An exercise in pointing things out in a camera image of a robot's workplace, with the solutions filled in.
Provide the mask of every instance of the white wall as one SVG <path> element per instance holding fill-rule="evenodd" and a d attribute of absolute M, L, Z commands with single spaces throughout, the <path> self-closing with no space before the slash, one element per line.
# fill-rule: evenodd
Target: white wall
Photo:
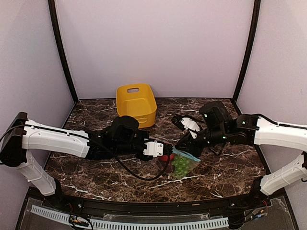
<path fill-rule="evenodd" d="M 1 0 L 0 134 L 19 111 L 60 127 L 72 106 L 47 0 Z M 47 152 L 35 156 L 43 165 Z M 1 165 L 0 185 L 0 229 L 13 230 L 28 183 L 14 168 Z"/>
<path fill-rule="evenodd" d="M 261 2 L 255 43 L 238 105 L 283 122 L 307 124 L 307 1 Z M 301 152 L 263 146 L 272 171 Z M 286 188 L 300 229 L 307 229 L 307 183 Z"/>
<path fill-rule="evenodd" d="M 254 0 L 57 0 L 79 98 L 148 83 L 156 97 L 232 97 Z"/>

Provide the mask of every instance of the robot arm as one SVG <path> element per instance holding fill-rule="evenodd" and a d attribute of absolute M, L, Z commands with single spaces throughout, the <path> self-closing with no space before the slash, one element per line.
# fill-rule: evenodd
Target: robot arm
<path fill-rule="evenodd" d="M 252 196 L 266 197 L 297 180 L 307 177 L 307 126 L 274 122 L 261 115 L 240 115 L 232 119 L 222 102 L 211 102 L 200 109 L 207 125 L 202 129 L 190 116 L 176 115 L 172 122 L 187 133 L 175 147 L 199 157 L 206 147 L 221 143 L 276 145 L 302 150 L 294 161 L 278 171 L 257 178 Z"/>
<path fill-rule="evenodd" d="M 119 154 L 135 154 L 148 161 L 162 156 L 171 145 L 149 139 L 149 133 L 138 130 L 132 117 L 114 119 L 111 126 L 99 131 L 75 131 L 42 125 L 20 112 L 3 136 L 0 151 L 2 164 L 15 167 L 45 196 L 61 192 L 60 183 L 49 176 L 32 156 L 32 149 L 57 151 L 89 160 L 111 159 Z"/>

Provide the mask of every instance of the black cable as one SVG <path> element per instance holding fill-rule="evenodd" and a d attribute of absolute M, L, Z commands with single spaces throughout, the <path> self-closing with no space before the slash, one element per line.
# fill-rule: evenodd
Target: black cable
<path fill-rule="evenodd" d="M 241 223 L 236 223 L 236 224 L 231 224 L 231 225 L 241 225 L 241 224 L 245 224 L 246 222 L 249 222 L 251 220 L 253 220 L 253 219 L 247 219 L 247 220 L 245 220 L 245 221 L 243 221 Z"/>
<path fill-rule="evenodd" d="M 202 120 L 196 119 L 196 118 L 194 118 L 194 117 L 192 117 L 192 116 L 189 116 L 189 115 L 184 115 L 183 118 L 184 118 L 184 117 L 190 118 L 190 119 L 192 119 L 193 121 L 200 122 L 200 123 L 203 123 L 203 124 L 206 123 L 206 122 L 204 122 L 204 121 L 202 121 Z"/>
<path fill-rule="evenodd" d="M 90 222 L 90 220 L 88 219 L 88 218 L 84 218 L 84 217 L 82 217 L 82 216 L 78 216 L 78 215 L 76 215 L 76 214 L 73 214 L 73 216 L 76 216 L 75 217 L 75 219 L 77 219 L 78 217 L 81 217 L 81 218 L 83 218 L 84 220 L 86 220 L 88 223 L 89 223 L 89 225 L 91 225 L 91 230 L 94 230 L 94 227 L 93 227 L 93 224 Z M 70 225 L 70 227 L 72 228 L 72 229 L 75 229 L 75 230 L 84 230 L 84 229 L 87 229 L 87 227 L 86 226 L 84 226 L 84 228 L 82 228 L 82 227 L 78 227 L 78 226 L 76 226 L 75 225 L 75 223 L 74 222 L 72 222 L 72 223 L 69 223 L 69 224 L 71 224 Z"/>
<path fill-rule="evenodd" d="M 274 125 L 276 125 L 276 126 L 290 127 L 290 128 L 299 128 L 299 129 L 305 129 L 305 130 L 307 130 L 307 127 L 293 126 L 293 125 L 289 125 L 289 124 L 278 123 L 278 122 L 276 122 L 276 121 L 273 121 L 273 120 L 269 119 L 267 116 L 262 115 L 262 114 L 252 114 L 252 115 L 263 117 L 263 118 L 266 119 L 268 122 L 271 122 L 272 124 L 274 124 Z"/>
<path fill-rule="evenodd" d="M 140 177 L 138 175 L 136 175 L 135 173 L 133 173 L 123 162 L 121 162 L 121 160 L 115 155 L 113 154 L 113 152 L 111 150 L 109 150 L 106 146 L 104 146 L 103 144 L 100 144 L 88 137 L 85 137 L 85 136 L 82 136 L 82 135 L 79 135 L 79 134 L 75 134 L 75 133 L 70 133 L 70 132 L 65 132 L 65 131 L 62 131 L 62 130 L 57 130 L 57 129 L 52 129 L 52 128 L 46 128 L 46 127 L 40 127 L 40 126 L 33 126 L 33 125 L 29 125 L 29 124 L 24 124 L 24 125 L 19 125 L 19 126 L 14 126 L 10 129 L 8 129 L 3 135 L 2 137 L 0 138 L 0 142 L 1 140 L 4 138 L 4 136 L 10 132 L 11 130 L 17 128 L 17 127 L 34 127 L 34 128 L 37 128 L 37 129 L 43 129 L 43 130 L 48 130 L 48 131 L 53 131 L 53 132 L 58 132 L 58 133 L 65 133 L 69 136 L 75 136 L 75 137 L 79 137 L 79 138 L 83 138 L 83 139 L 86 139 L 96 145 L 98 145 L 99 147 L 103 148 L 104 150 L 106 150 L 107 152 L 109 152 L 115 159 L 116 161 L 127 171 L 129 172 L 131 175 L 133 175 L 134 177 L 138 178 L 138 179 L 141 179 L 141 180 L 145 180 L 145 181 L 153 181 L 153 180 L 156 180 L 158 179 L 166 170 L 167 170 L 167 167 L 168 167 L 168 164 L 170 162 L 170 153 L 167 149 L 167 147 L 165 148 L 166 149 L 166 154 L 168 155 L 168 158 L 167 158 L 167 164 L 165 165 L 165 167 L 162 169 L 162 171 L 155 177 L 153 178 L 144 178 L 144 177 Z"/>
<path fill-rule="evenodd" d="M 165 150 L 166 150 L 166 154 L 167 154 L 167 162 L 166 162 L 166 165 L 164 166 L 164 168 L 162 169 L 162 171 L 155 177 L 152 177 L 152 178 L 144 178 L 144 177 L 141 177 L 137 174 L 135 174 L 134 172 L 132 172 L 123 162 L 121 162 L 117 156 L 114 156 L 114 158 L 118 161 L 118 163 L 126 170 L 128 171 L 131 175 L 133 175 L 134 177 L 140 179 L 140 180 L 144 180 L 144 181 L 154 181 L 156 179 L 158 179 L 166 170 L 167 170 L 167 167 L 169 165 L 169 162 L 170 162 L 170 154 L 169 154 L 169 151 L 167 149 L 167 147 L 165 147 Z"/>
<path fill-rule="evenodd" d="M 250 214 L 252 214 L 253 211 L 255 211 L 257 208 L 258 208 L 258 205 L 254 209 L 252 209 L 250 212 L 248 212 L 244 217 L 242 217 L 241 219 L 239 219 L 239 220 L 237 220 L 237 221 L 235 221 L 235 222 L 233 222 L 229 225 L 234 225 L 234 224 L 237 224 L 238 222 L 244 220 L 246 217 L 248 217 Z"/>
<path fill-rule="evenodd" d="M 11 127 L 11 128 L 9 128 L 8 130 L 6 130 L 6 132 L 0 137 L 0 143 L 1 143 L 2 139 L 5 137 L 5 135 L 7 135 L 7 134 L 8 134 L 9 132 L 11 132 L 13 129 L 19 128 L 19 127 L 24 127 L 24 126 L 27 126 L 27 125 L 17 125 L 17 126 Z"/>
<path fill-rule="evenodd" d="M 54 209 L 56 209 L 56 210 L 59 210 L 59 211 L 62 211 L 62 210 L 60 210 L 60 209 L 54 207 L 45 197 L 44 197 L 44 200 L 47 201 L 47 203 L 48 203 L 52 208 L 54 208 Z M 80 216 L 80 215 L 77 215 L 77 214 L 74 214 L 74 213 L 72 213 L 72 212 L 67 212 L 67 211 L 65 211 L 65 212 L 68 213 L 68 214 L 70 215 L 70 217 L 71 217 L 71 215 L 73 215 L 73 216 L 76 216 L 76 218 L 81 217 L 81 218 L 85 219 L 85 220 L 89 223 L 89 225 L 91 226 L 91 230 L 94 230 L 93 224 L 91 223 L 91 221 L 90 221 L 89 218 L 83 217 L 83 216 Z"/>
<path fill-rule="evenodd" d="M 216 156 L 220 156 L 220 155 L 222 154 L 222 152 L 223 152 L 225 146 L 226 146 L 226 142 L 221 146 L 220 151 L 219 151 L 218 153 L 216 153 L 216 152 L 215 152 L 213 149 L 211 149 L 210 147 L 208 147 L 208 149 L 209 149 L 211 152 L 213 152 Z"/>

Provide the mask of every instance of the marble countertop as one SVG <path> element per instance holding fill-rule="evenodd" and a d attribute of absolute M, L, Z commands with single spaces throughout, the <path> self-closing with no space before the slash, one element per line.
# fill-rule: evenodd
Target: marble countertop
<path fill-rule="evenodd" d="M 214 100 L 157 98 L 156 123 L 145 130 L 150 131 L 154 139 L 175 144 L 183 133 L 171 123 L 173 115 L 201 119 L 199 108 Z M 232 117 L 237 117 L 230 100 L 219 100 Z M 101 130 L 116 116 L 115 99 L 80 100 L 65 128 Z M 140 176 L 158 174 L 151 161 L 141 162 L 133 155 L 120 158 Z M 126 172 L 115 160 L 90 161 L 58 152 L 51 153 L 46 170 L 61 182 L 67 195 L 128 202 L 183 202 L 236 196 L 248 193 L 253 180 L 265 175 L 256 150 L 250 146 L 227 144 L 220 156 L 205 149 L 200 159 L 200 164 L 181 180 L 164 176 L 155 181 L 142 181 Z"/>

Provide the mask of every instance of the yellow plastic bin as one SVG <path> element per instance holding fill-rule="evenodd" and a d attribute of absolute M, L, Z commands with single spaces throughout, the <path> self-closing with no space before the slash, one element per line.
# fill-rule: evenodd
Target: yellow plastic bin
<path fill-rule="evenodd" d="M 132 116 L 140 123 L 139 128 L 154 125 L 157 104 L 152 89 L 147 84 L 124 85 L 116 91 L 119 116 Z"/>

